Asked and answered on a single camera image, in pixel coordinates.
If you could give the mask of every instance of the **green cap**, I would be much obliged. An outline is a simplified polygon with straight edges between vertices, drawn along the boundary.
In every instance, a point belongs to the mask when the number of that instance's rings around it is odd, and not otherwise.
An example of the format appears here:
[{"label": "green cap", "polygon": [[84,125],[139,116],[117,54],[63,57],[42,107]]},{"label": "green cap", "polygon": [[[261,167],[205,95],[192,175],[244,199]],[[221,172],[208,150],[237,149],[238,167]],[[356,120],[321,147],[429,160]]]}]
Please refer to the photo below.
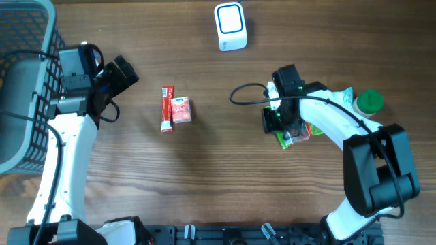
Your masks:
[{"label": "green cap", "polygon": [[384,98],[378,91],[369,89],[357,97],[357,107],[366,114],[380,111],[384,105]]}]

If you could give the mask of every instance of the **wood grain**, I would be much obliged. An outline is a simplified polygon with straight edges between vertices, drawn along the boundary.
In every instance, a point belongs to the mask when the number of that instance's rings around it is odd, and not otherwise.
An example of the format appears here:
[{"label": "wood grain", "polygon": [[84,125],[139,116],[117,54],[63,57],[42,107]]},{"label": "wood grain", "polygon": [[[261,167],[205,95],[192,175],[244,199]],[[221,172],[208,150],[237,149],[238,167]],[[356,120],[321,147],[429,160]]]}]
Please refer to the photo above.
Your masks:
[{"label": "wood grain", "polygon": [[[146,224],[317,222],[344,198],[340,150],[325,136],[281,149],[261,105],[228,101],[295,63],[307,82],[373,88],[373,117],[409,134],[421,194],[402,220],[384,219],[386,244],[434,244],[436,235],[436,2],[245,1],[248,46],[220,52],[214,1],[57,5],[65,40],[119,54],[140,81],[115,101],[121,117],[99,130],[89,163],[90,224],[139,215]],[[160,133],[161,87],[189,96],[195,117]],[[238,99],[257,99],[247,89]],[[107,109],[104,115],[114,113]],[[23,225],[40,177],[0,177],[0,244]]]}]

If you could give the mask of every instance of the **black cable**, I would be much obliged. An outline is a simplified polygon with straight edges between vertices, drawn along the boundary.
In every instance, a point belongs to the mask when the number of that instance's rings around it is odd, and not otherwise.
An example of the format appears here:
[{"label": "black cable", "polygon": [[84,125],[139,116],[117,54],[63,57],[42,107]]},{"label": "black cable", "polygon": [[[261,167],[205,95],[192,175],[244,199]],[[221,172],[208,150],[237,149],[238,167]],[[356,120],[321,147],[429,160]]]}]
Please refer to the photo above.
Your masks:
[{"label": "black cable", "polygon": [[115,121],[117,121],[118,118],[120,117],[120,108],[112,99],[109,99],[109,103],[111,105],[113,105],[116,109],[116,118],[114,120],[112,120],[112,119],[107,119],[107,118],[104,118],[103,116],[100,116],[100,119],[105,121],[105,122],[108,122],[108,123],[115,123]]},{"label": "black cable", "polygon": [[59,59],[59,57],[57,57],[55,55],[47,54],[47,53],[39,51],[39,50],[12,50],[12,51],[3,53],[0,56],[0,60],[5,59],[7,56],[13,55],[13,54],[39,54],[39,55],[43,55],[43,56],[46,56],[46,57],[51,58],[51,59]]},{"label": "black cable", "polygon": [[279,98],[274,98],[274,99],[261,99],[261,100],[257,100],[257,101],[244,101],[244,102],[234,101],[233,95],[235,94],[235,92],[239,91],[240,89],[247,87],[247,86],[251,86],[251,85],[245,84],[245,85],[242,85],[242,86],[235,88],[232,91],[232,93],[230,94],[230,98],[229,98],[230,102],[232,102],[235,105],[256,105],[256,104],[269,103],[271,101],[278,101],[278,100],[283,100],[283,99],[313,99],[313,100],[318,100],[318,101],[322,101],[324,103],[328,103],[330,105],[333,105],[334,107],[345,112],[350,118],[352,118],[353,120],[355,120],[359,124],[359,127],[362,127],[368,133],[369,137],[371,138],[371,140],[374,142],[375,146],[377,147],[377,149],[381,153],[381,157],[383,159],[385,159],[385,161],[386,161],[386,165],[388,166],[390,175],[392,177],[392,181],[393,181],[394,186],[395,186],[395,191],[396,191],[396,196],[397,196],[397,199],[399,202],[400,212],[397,215],[393,215],[393,214],[376,215],[375,218],[372,221],[370,221],[368,225],[366,225],[365,227],[363,227],[361,230],[357,231],[355,234],[353,234],[350,237],[353,237],[357,233],[362,232],[364,228],[366,229],[369,225],[372,225],[379,218],[400,219],[403,217],[403,215],[404,215],[404,200],[403,200],[403,196],[401,195],[401,189],[400,189],[400,186],[398,184],[398,180],[397,180],[396,175],[395,175],[394,167],[392,166],[392,163],[390,162],[390,159],[388,157],[388,153],[386,152],[386,150],[384,149],[382,144],[380,144],[380,142],[375,137],[374,133],[365,125],[365,123],[362,120],[359,120],[356,116],[354,116],[350,111],[345,109],[342,105],[339,105],[338,103],[335,103],[329,99],[324,99],[324,98],[319,98],[319,97],[314,97],[314,96],[297,95],[297,96],[279,97]]},{"label": "black cable", "polygon": [[52,186],[50,188],[50,194],[48,195],[48,201],[46,204],[46,210],[44,211],[44,215],[42,217],[42,221],[41,221],[41,225],[40,228],[38,229],[38,232],[36,233],[35,239],[33,240],[33,245],[38,245],[42,236],[42,233],[44,231],[44,225],[47,223],[47,219],[48,216],[50,215],[51,210],[53,209],[53,201],[55,200],[55,191],[56,191],[56,186],[58,185],[58,181],[59,181],[59,173],[61,171],[61,163],[62,163],[62,154],[63,154],[63,145],[62,145],[62,137],[59,134],[58,131],[56,131],[56,129],[54,127],[52,127],[51,125],[49,125],[46,122],[43,122],[41,120],[36,120],[34,118],[29,118],[27,116],[21,116],[12,112],[8,112],[5,110],[0,109],[0,113],[5,114],[6,116],[11,116],[17,119],[21,119],[21,120],[28,120],[37,124],[41,124],[45,127],[47,127],[49,130],[51,130],[54,134],[54,136],[56,137],[56,141],[57,141],[57,162],[56,162],[56,167],[54,169],[54,176],[53,176],[53,182],[52,182]]}]

